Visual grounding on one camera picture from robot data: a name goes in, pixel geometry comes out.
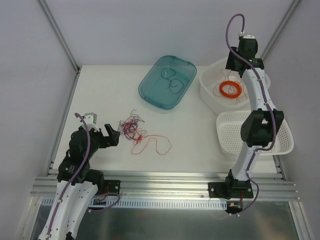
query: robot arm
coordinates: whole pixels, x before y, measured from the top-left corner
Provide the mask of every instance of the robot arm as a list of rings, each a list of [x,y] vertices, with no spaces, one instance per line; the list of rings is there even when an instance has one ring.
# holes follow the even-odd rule
[[[232,20],[237,16],[243,18],[242,31],[239,34],[238,47],[231,47],[228,31]],[[267,90],[263,61],[256,58],[258,42],[253,35],[244,34],[243,30],[244,16],[234,15],[226,29],[225,38],[230,53],[225,68],[238,72],[244,81],[249,95],[251,114],[241,126],[240,134],[243,144],[236,164],[230,169],[224,182],[209,183],[211,198],[252,199],[254,197],[251,182],[256,183],[250,178],[249,173],[260,152],[269,151],[274,146],[276,135],[284,120],[284,113],[276,110]]]
[[[89,160],[98,149],[117,146],[120,133],[105,124],[109,136],[103,136],[94,113],[76,116],[82,126],[71,135],[58,168],[55,198],[39,240],[74,240],[92,198],[105,193],[104,174],[90,169]]]

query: teal plastic tray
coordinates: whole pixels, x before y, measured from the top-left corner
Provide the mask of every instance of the teal plastic tray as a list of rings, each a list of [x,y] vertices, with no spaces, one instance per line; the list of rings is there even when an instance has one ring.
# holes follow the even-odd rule
[[[197,68],[191,62],[163,56],[144,77],[138,91],[149,104],[170,110],[181,101],[196,74]]]

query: white mesh basket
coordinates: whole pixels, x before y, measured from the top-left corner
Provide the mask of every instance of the white mesh basket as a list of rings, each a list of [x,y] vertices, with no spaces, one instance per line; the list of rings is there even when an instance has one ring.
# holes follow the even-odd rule
[[[241,126],[251,111],[227,111],[216,119],[216,130],[222,151],[228,156],[238,156],[243,141],[240,136]],[[294,148],[294,140],[286,120],[283,120],[276,135],[274,147],[270,151],[262,151],[260,155],[288,154]]]

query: purple cable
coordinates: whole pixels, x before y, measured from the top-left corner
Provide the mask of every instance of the purple cable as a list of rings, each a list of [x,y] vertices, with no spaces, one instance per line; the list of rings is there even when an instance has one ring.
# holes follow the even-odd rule
[[[231,46],[230,46],[230,44],[229,44],[229,34],[228,34],[228,33],[229,33],[229,27],[230,27],[231,22],[233,21],[233,19],[234,19],[235,17],[237,17],[237,16],[242,17],[242,30],[241,30],[241,31],[243,32],[244,29],[245,29],[245,16],[244,16],[243,14],[241,14],[241,13],[235,14],[234,16],[231,17],[231,19],[230,19],[230,21],[229,21],[229,23],[228,23],[228,25],[227,25],[227,27],[226,27],[226,31],[225,31],[225,41],[226,41],[226,45],[227,45],[227,47],[229,48],[230,52],[231,52],[233,55],[235,55],[238,59],[242,60],[242,61],[245,62],[247,65],[249,65],[249,67],[252,69],[252,71],[254,72],[254,74],[256,75],[256,77],[257,77],[257,79],[258,79],[258,81],[259,81],[259,84],[260,84],[260,87],[261,87],[261,92],[262,92],[262,97],[263,97],[263,100],[264,100],[264,104],[265,104],[266,108],[269,110],[270,115],[271,115],[273,136],[272,136],[272,143],[271,143],[271,146],[270,146],[270,147],[268,147],[268,148],[257,148],[257,149],[255,150],[255,152],[257,152],[257,151],[259,151],[259,150],[261,150],[261,151],[270,151],[270,150],[274,147],[275,142],[276,142],[277,129],[276,129],[276,120],[275,120],[275,116],[274,116],[273,110],[271,109],[270,105],[268,104],[268,99],[267,99],[267,96],[266,96],[265,87],[264,87],[264,85],[263,85],[263,83],[262,83],[262,80],[261,80],[261,78],[260,78],[260,76],[259,76],[259,73],[258,73],[257,70],[255,69],[255,67],[254,67],[249,61],[247,61],[246,59],[244,59],[243,57],[241,57],[239,54],[237,54],[237,53],[231,48]],[[255,195],[255,198],[253,199],[253,201],[252,201],[245,209],[243,209],[242,212],[244,212],[245,210],[247,210],[250,206],[252,206],[252,205],[256,202],[256,200],[257,200],[257,198],[258,198],[258,195],[259,195],[259,191],[260,191],[259,185],[258,185],[255,181],[253,181],[252,178],[249,176],[250,167],[251,167],[251,165],[252,165],[252,163],[253,163],[253,161],[254,161],[254,158],[255,158],[255,156],[256,156],[256,153],[255,153],[255,152],[253,153],[253,155],[252,155],[252,157],[251,157],[251,159],[250,159],[250,161],[249,161],[249,163],[248,163],[248,166],[247,166],[247,168],[246,168],[246,176],[247,176],[247,178],[250,180],[250,182],[252,182],[252,183],[256,186],[256,195]]]
[[[73,176],[70,178],[70,180],[67,182],[67,184],[65,185],[64,189],[62,190],[62,192],[60,194],[59,200],[61,200],[61,201],[62,201],[62,198],[63,198],[67,188],[69,187],[69,185],[72,183],[72,181],[75,179],[75,177],[79,174],[79,172],[81,171],[81,169],[85,165],[86,160],[87,160],[88,155],[89,155],[89,151],[90,151],[90,132],[89,132],[89,129],[88,129],[88,125],[86,124],[84,118],[79,113],[76,112],[74,115],[77,118],[80,118],[81,122],[84,125],[84,129],[86,131],[86,137],[87,137],[87,147],[86,147],[86,152],[85,152],[85,155],[84,155],[82,163],[80,164],[80,166],[78,167],[76,172],[73,174]],[[52,214],[52,217],[51,217],[51,220],[50,220],[50,224],[49,224],[49,227],[48,227],[48,232],[46,233],[48,236],[50,236],[50,233],[51,233],[51,230],[52,230],[52,225],[54,224],[54,220],[55,220],[59,205],[60,205],[60,202],[57,202],[57,204],[55,206],[55,209],[53,211],[53,214]]]
[[[104,197],[104,196],[117,196],[118,199],[117,199],[117,201],[115,201],[115,203],[113,203],[113,204],[111,204],[110,206],[107,206],[107,207],[105,207],[105,208],[103,208],[103,209],[100,209],[100,210],[92,210],[92,209],[90,209],[92,213],[101,213],[101,212],[104,212],[104,211],[112,208],[114,205],[117,205],[117,204],[119,203],[119,201],[120,201],[120,195],[119,195],[118,193],[116,193],[116,192],[110,192],[110,193],[104,193],[104,194],[96,195],[96,196],[93,197],[93,199],[95,199],[95,198],[101,198],[101,197]]]

